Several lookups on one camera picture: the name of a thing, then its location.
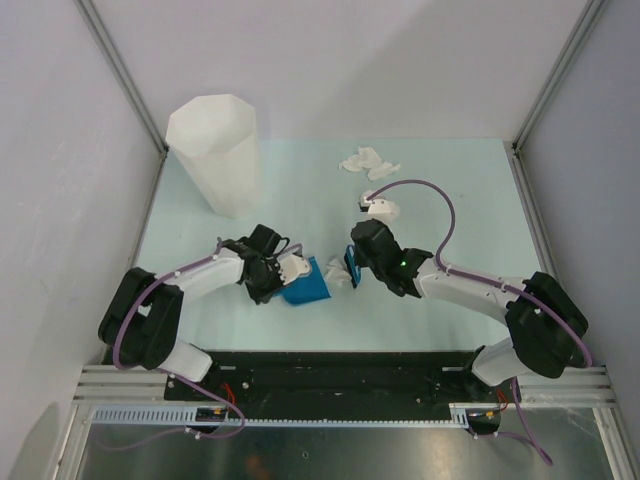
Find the blue hand brush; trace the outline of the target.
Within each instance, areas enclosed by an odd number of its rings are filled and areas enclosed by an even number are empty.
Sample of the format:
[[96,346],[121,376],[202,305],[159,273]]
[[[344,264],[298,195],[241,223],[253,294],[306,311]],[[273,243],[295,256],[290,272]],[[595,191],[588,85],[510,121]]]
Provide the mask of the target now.
[[351,278],[351,285],[356,289],[361,282],[361,267],[357,265],[355,258],[355,248],[353,245],[348,245],[345,249],[344,262],[346,270]]

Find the blue plastic dustpan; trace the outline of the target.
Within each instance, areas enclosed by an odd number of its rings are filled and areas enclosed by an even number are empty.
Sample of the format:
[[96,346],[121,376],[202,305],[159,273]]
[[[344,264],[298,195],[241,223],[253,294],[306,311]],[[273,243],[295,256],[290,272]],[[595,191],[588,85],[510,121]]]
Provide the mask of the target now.
[[284,301],[289,305],[301,306],[326,300],[331,297],[316,258],[312,256],[308,261],[311,267],[310,274],[298,278],[284,288],[280,294]]

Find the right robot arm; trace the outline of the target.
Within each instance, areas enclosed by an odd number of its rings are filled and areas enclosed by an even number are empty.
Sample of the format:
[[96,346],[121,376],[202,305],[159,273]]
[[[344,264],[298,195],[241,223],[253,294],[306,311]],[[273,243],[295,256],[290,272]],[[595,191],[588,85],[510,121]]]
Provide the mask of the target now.
[[557,379],[567,367],[588,368],[592,357],[582,341],[588,321],[559,285],[543,272],[529,279],[485,277],[446,265],[438,253],[401,248],[379,220],[351,230],[354,265],[399,297],[442,300],[483,314],[509,337],[480,347],[461,376],[463,393],[484,401],[503,381],[526,373]]

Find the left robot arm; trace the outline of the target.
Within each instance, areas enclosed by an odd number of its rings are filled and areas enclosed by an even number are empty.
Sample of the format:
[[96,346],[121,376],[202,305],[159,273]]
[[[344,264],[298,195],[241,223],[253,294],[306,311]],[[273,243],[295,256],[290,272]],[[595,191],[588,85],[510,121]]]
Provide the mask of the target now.
[[288,238],[259,224],[250,235],[219,240],[209,255],[169,273],[128,270],[98,329],[113,365],[162,370],[185,378],[197,398],[214,397],[221,376],[211,369],[211,355],[179,338],[184,307],[231,285],[244,285],[258,304],[268,302],[284,287],[277,247],[288,244]]

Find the white translucent tall bin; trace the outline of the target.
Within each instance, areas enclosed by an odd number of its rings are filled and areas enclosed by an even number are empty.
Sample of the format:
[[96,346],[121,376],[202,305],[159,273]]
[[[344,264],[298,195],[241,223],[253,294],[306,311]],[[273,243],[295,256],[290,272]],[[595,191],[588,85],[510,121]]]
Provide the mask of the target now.
[[169,116],[165,141],[211,209],[228,218],[262,194],[256,110],[232,94],[197,96]]

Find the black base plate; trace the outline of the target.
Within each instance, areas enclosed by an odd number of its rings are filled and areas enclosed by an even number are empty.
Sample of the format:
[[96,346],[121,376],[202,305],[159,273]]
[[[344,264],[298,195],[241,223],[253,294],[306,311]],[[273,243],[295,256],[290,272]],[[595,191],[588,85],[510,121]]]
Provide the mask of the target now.
[[200,381],[169,375],[163,397],[204,402],[219,395],[242,409],[295,405],[341,410],[372,404],[384,410],[511,400],[511,378],[486,385],[471,372],[474,352],[328,353],[217,352]]

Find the left aluminium corner post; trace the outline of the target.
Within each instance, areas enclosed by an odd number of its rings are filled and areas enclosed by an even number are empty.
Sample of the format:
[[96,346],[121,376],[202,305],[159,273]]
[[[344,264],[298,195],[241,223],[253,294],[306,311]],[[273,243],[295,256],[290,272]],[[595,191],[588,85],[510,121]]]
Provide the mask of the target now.
[[97,9],[95,2],[90,0],[75,0],[74,4],[85,22],[89,33],[94,39],[94,42],[101,51],[112,75],[120,86],[124,97],[141,123],[147,137],[160,157],[164,159],[168,152],[166,142],[162,139],[160,130],[152,119],[148,106],[125,63],[124,58],[114,42],[106,23]]

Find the aluminium corner post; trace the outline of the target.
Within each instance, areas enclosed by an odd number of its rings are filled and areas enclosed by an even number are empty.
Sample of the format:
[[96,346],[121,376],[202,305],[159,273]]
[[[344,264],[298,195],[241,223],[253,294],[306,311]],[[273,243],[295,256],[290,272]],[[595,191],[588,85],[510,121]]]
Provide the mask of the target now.
[[607,0],[589,0],[585,3],[539,94],[511,142],[511,148],[516,155],[522,152],[531,134],[560,91],[609,4],[610,1]]
[[120,86],[124,97],[141,123],[147,137],[160,157],[164,159],[168,152],[166,142],[162,139],[160,130],[152,119],[148,106],[125,63],[124,58],[114,42],[106,23],[97,9],[95,2],[90,0],[75,0],[74,4],[85,22],[89,33],[94,39],[94,42],[101,51],[112,75]]

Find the right aluminium corner post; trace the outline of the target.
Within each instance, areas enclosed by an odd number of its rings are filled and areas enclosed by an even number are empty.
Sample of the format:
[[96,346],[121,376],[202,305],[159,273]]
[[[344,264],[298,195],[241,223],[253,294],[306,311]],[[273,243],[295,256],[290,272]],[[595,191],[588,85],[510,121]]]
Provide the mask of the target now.
[[511,142],[511,148],[516,155],[522,152],[531,134],[560,91],[609,4],[610,1],[607,0],[589,0],[585,3],[539,94]]

